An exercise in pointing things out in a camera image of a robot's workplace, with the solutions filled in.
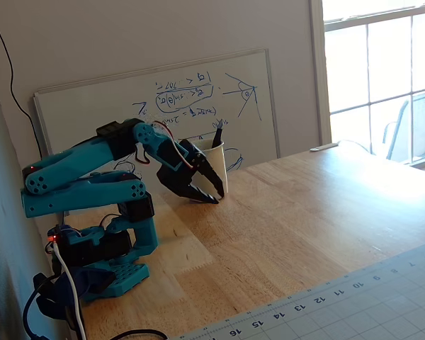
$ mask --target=drawn diagram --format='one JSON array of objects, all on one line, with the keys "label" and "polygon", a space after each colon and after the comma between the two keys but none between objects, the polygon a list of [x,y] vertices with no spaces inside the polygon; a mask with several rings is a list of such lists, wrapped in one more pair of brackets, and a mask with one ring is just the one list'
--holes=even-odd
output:
[{"label": "drawn diagram", "polygon": [[242,158],[241,152],[236,147],[229,147],[224,150],[225,164],[232,163],[227,166],[227,172],[231,170],[237,170],[241,167],[244,158]]},{"label": "drawn diagram", "polygon": [[242,106],[238,117],[241,116],[241,113],[244,111],[244,109],[246,108],[247,103],[249,102],[249,100],[252,98],[253,101],[255,101],[255,106],[256,106],[256,112],[258,113],[258,117],[261,120],[261,116],[260,116],[260,110],[258,107],[258,98],[256,97],[256,86],[252,86],[249,85],[247,83],[244,83],[241,79],[236,78],[235,76],[230,76],[228,73],[225,73],[228,77],[230,77],[231,79],[234,79],[236,81],[238,81],[238,88],[239,90],[236,91],[230,91],[230,92],[224,92],[222,93],[223,95],[230,95],[230,94],[241,94],[241,97],[244,99],[244,105]]}]

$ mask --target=paper cup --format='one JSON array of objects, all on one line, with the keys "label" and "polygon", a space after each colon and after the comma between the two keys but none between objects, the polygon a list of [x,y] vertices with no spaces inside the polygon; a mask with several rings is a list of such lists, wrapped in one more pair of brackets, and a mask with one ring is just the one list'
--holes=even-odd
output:
[{"label": "paper cup", "polygon": [[[215,173],[222,179],[224,186],[224,193],[228,193],[228,182],[227,182],[227,167],[225,166],[224,158],[224,142],[222,142],[218,147],[211,149],[213,145],[213,139],[210,140],[196,140],[192,142],[198,149],[200,149],[206,156],[206,159],[211,164],[211,167],[214,169]],[[209,182],[209,180],[204,177],[204,175],[196,172],[192,178],[192,185],[201,189],[205,193],[209,193],[211,196],[220,198],[219,194],[214,188],[214,185]]]}]

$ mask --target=wooden table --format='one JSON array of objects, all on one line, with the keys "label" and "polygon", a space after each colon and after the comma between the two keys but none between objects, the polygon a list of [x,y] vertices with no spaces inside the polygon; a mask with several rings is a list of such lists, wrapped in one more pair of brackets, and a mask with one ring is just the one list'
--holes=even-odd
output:
[{"label": "wooden table", "polygon": [[[229,175],[219,205],[153,195],[151,276],[83,308],[90,339],[177,336],[425,243],[425,172],[356,149],[304,152]],[[100,209],[68,218],[97,225]]]}]

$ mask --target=gray cutting mat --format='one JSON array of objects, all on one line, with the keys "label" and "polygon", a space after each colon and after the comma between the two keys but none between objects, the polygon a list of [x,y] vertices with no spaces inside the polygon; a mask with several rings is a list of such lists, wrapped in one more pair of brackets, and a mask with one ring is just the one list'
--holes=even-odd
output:
[{"label": "gray cutting mat", "polygon": [[183,340],[425,340],[425,245]]}]

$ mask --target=white wall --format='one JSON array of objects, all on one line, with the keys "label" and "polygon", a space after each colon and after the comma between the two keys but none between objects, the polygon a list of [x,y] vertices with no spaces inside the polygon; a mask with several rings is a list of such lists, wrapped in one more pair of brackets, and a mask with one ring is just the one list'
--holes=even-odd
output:
[{"label": "white wall", "polygon": [[[0,27],[31,110],[44,86],[267,47],[282,156],[319,144],[308,0],[0,0]],[[1,46],[0,101],[21,166],[36,161]]]},{"label": "white wall", "polygon": [[[22,210],[21,171],[0,108],[0,339],[27,339],[21,313],[33,291],[33,276],[50,274],[33,220]],[[41,315],[33,305],[30,326],[38,335],[61,339],[61,322]]]}]

